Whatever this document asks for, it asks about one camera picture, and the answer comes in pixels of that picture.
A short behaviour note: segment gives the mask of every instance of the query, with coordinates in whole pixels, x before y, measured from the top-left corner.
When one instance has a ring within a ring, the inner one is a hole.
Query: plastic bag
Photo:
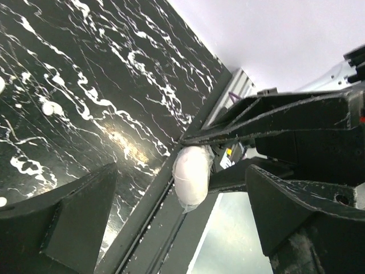
[[[214,154],[210,146],[185,147],[173,164],[175,192],[184,213],[196,209],[208,194]]]

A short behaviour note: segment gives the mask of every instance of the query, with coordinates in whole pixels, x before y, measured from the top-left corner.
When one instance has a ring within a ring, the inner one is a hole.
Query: white wall
[[[365,43],[364,0],[168,0],[230,70],[291,91]]]

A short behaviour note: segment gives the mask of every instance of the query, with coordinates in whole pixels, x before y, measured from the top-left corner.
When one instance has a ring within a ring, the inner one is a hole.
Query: clear plastic wrap
[[[184,213],[196,209],[206,198],[213,159],[210,146],[185,147],[177,155],[172,175]]]

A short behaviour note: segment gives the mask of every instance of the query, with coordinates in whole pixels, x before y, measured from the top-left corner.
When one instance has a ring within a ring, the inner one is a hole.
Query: plastic-wrapped object
[[[214,154],[210,146],[183,148],[173,165],[175,191],[184,213],[197,208],[208,194]]]

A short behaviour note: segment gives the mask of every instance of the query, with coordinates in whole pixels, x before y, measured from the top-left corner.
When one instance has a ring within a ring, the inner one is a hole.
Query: black marble tabletop
[[[223,69],[163,0],[0,0],[0,197],[116,162],[101,258]]]

